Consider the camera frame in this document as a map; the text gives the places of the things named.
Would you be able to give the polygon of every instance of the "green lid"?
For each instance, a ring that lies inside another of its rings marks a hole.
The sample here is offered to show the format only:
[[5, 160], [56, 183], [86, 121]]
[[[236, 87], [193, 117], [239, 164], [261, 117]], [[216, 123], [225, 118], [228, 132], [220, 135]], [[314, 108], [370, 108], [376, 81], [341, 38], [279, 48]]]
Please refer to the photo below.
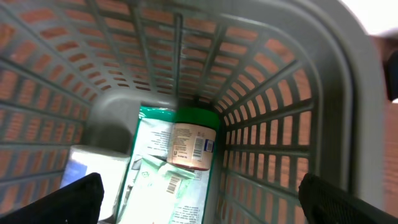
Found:
[[174, 122], [197, 124], [217, 130], [220, 123], [218, 115], [208, 110], [184, 107], [178, 109]]

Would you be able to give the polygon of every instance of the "packet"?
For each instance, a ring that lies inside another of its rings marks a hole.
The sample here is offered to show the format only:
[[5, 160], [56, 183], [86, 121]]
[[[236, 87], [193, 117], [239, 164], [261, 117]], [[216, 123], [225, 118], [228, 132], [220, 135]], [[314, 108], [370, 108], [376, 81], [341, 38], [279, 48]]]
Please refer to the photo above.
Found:
[[145, 154], [166, 160], [169, 139], [173, 128], [175, 112], [165, 108], [140, 107], [136, 137], [131, 152], [131, 161], [126, 174], [118, 217], [126, 206], [131, 189], [136, 181]]
[[174, 208], [170, 224], [200, 224], [205, 212], [205, 203], [210, 170], [195, 170], [195, 178], [184, 196]]
[[168, 224], [195, 173], [144, 155], [120, 224]]

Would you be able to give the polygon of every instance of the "plastic package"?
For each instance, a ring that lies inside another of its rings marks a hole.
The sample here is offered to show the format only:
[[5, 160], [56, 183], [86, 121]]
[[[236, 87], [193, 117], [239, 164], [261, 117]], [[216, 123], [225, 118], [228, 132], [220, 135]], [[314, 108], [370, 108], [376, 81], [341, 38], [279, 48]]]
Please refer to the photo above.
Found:
[[143, 155], [149, 154], [166, 160], [174, 116], [175, 112], [168, 109], [140, 107], [137, 134], [131, 151], [131, 162], [123, 187], [119, 213], [136, 181]]
[[195, 173], [144, 155], [120, 224], [167, 224]]
[[69, 161], [62, 178], [64, 187], [90, 173], [101, 175], [104, 186], [104, 199], [99, 213], [99, 220], [112, 217], [123, 182], [129, 156], [92, 146], [72, 146]]
[[174, 208], [170, 224], [200, 224], [205, 211], [210, 170], [195, 170], [195, 178]]
[[181, 108], [174, 121], [167, 162], [195, 170], [210, 169], [220, 123], [217, 114], [199, 108]]

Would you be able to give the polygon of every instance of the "white label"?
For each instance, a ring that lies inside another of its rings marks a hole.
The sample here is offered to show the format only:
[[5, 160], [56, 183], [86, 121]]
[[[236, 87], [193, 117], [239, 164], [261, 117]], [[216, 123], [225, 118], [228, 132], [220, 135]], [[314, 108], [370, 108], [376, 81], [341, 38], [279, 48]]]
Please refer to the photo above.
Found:
[[134, 155], [167, 157], [169, 140], [173, 123], [159, 121], [157, 119], [142, 118], [139, 123], [136, 142], [134, 143]]
[[180, 184], [181, 184], [181, 179], [178, 178], [176, 175], [172, 175], [166, 191], [170, 194], [175, 194], [176, 192], [178, 192]]
[[201, 161], [203, 155], [203, 145], [205, 140], [199, 136], [195, 139], [195, 145], [193, 147], [192, 159]]

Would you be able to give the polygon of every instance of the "plastic basket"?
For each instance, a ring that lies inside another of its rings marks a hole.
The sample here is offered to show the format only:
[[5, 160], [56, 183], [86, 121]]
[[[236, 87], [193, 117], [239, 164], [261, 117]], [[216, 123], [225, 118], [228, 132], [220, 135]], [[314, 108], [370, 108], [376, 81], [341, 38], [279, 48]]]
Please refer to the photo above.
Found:
[[306, 172], [382, 208], [379, 68], [337, 1], [2, 0], [0, 216], [70, 145], [129, 148], [140, 104], [224, 121], [204, 223], [303, 223]]

